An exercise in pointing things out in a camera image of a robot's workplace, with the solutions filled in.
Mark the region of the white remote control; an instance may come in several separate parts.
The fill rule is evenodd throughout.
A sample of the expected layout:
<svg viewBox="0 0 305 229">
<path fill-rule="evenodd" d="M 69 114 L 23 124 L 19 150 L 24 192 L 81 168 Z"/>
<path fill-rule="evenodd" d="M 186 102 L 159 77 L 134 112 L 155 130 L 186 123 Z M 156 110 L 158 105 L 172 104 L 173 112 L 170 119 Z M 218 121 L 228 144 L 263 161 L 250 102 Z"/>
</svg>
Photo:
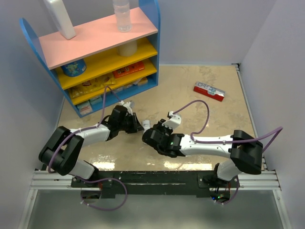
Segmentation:
<svg viewBox="0 0 305 229">
<path fill-rule="evenodd" d="M 151 128 L 151 124 L 149 120 L 143 120 L 142 121 L 142 126 L 144 128 L 144 131 L 147 131 L 148 129 Z"/>
</svg>

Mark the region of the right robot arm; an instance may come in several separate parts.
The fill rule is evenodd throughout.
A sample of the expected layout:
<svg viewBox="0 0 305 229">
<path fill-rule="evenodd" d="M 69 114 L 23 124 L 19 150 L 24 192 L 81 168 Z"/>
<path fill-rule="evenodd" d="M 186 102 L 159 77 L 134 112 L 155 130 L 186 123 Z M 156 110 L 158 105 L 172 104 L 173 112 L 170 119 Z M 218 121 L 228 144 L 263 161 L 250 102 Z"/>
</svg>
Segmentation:
<svg viewBox="0 0 305 229">
<path fill-rule="evenodd" d="M 179 156 L 210 155 L 227 160 L 215 166 L 213 184 L 224 187 L 240 173 L 261 174 L 263 144 L 242 130 L 220 137 L 191 137 L 174 134 L 160 120 L 142 136 L 142 141 L 160 155 L 176 158 Z"/>
</svg>

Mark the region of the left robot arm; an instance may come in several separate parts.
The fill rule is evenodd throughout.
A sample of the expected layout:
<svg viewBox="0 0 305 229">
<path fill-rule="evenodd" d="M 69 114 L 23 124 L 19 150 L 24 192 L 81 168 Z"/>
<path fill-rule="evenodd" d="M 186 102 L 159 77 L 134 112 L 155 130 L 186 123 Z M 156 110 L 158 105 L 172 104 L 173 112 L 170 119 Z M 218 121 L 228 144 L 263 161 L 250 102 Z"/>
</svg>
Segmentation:
<svg viewBox="0 0 305 229">
<path fill-rule="evenodd" d="M 110 141 L 120 131 L 127 134 L 142 131 L 143 127 L 136 113 L 132 111 L 133 107 L 132 101 L 120 101 L 110 115 L 93 126 L 79 129 L 58 127 L 40 151 L 39 160 L 62 176 L 70 174 L 82 178 L 82 182 L 88 187 L 96 186 L 99 181 L 97 168 L 78 159 L 81 148 L 97 142 Z"/>
</svg>

